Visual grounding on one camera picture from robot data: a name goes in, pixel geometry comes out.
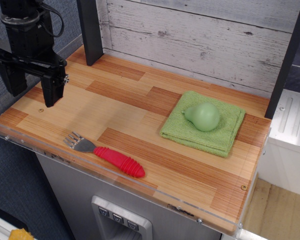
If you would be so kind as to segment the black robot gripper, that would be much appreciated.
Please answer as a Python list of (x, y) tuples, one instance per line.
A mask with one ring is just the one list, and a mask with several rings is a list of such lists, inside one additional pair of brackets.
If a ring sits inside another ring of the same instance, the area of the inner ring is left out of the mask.
[(14, 97), (28, 87), (25, 75), (40, 77), (46, 107), (63, 97), (67, 62), (54, 52), (50, 9), (4, 9), (1, 22), (8, 39), (0, 39), (0, 76)]

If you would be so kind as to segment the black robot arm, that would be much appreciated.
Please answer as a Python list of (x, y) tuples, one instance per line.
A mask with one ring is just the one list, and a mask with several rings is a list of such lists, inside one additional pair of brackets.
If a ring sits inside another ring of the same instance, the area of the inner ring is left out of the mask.
[(52, 107), (63, 97), (69, 77), (67, 61), (54, 52), (51, 13), (59, 15), (42, 0), (0, 0), (1, 22), (7, 40), (0, 39), (0, 76), (8, 92), (18, 96), (27, 89), (26, 74), (40, 78), (45, 105)]

